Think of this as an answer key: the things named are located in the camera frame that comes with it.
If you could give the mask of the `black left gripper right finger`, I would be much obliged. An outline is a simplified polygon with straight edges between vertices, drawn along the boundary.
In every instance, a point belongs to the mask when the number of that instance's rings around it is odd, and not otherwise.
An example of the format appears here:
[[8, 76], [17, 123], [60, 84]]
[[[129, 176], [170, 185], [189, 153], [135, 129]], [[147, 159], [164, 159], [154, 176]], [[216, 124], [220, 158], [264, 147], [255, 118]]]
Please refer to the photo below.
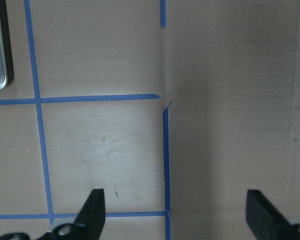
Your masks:
[[300, 223], [289, 222], [260, 190], [247, 191], [245, 219], [257, 240], [300, 240]]

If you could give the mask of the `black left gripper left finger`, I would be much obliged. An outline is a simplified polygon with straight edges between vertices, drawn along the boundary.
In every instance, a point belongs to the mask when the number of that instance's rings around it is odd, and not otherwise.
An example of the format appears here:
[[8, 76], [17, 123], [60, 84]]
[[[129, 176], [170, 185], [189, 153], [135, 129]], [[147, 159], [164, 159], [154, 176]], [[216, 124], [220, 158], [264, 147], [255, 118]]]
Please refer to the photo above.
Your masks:
[[45, 233], [41, 240], [98, 240], [106, 220], [103, 189], [93, 189], [72, 223], [56, 226]]

